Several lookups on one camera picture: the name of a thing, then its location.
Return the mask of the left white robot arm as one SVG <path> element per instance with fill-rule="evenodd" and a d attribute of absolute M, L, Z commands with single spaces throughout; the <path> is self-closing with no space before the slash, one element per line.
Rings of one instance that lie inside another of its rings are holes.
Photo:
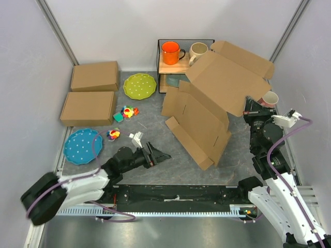
<path fill-rule="evenodd" d="M 150 142 L 132 151 L 121 147 L 105 164 L 87 173 L 59 177 L 44 174 L 20 198 L 27 219 L 35 226 L 50 221 L 60 211 L 86 202 L 113 199 L 113 186 L 123 179 L 123 174 L 143 166 L 151 168 L 171 156 L 155 148 Z"/>

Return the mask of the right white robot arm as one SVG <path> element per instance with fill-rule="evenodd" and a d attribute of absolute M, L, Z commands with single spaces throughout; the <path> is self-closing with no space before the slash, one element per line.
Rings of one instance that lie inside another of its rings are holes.
<path fill-rule="evenodd" d="M 257 177 L 243 179 L 238 183 L 238 200 L 257 207 L 281 237 L 283 247 L 330 247 L 330 235 L 310 212 L 280 151 L 288 137 L 313 121 L 294 109 L 278 115 L 251 97 L 246 98 L 243 118 L 250 127 L 253 166 L 267 187 Z"/>

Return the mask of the brown cardboard box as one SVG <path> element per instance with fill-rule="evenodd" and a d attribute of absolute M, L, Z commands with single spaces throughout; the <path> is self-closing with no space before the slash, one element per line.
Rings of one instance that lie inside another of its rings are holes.
<path fill-rule="evenodd" d="M 188 81 L 170 86 L 164 97 L 165 124 L 206 170 L 218 162 L 229 142 L 228 115 L 243 115 L 246 97 L 260 100 L 271 86 L 274 64 L 227 41 L 211 50 L 187 71 Z"/>

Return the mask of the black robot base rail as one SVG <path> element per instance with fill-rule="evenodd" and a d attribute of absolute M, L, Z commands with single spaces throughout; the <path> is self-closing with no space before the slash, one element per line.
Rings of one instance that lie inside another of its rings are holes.
<path fill-rule="evenodd" d="M 238 186 L 225 185 L 115 185 L 105 190 L 100 203 L 116 205 L 142 201 L 187 200 L 221 204 L 249 204 L 248 195 Z"/>

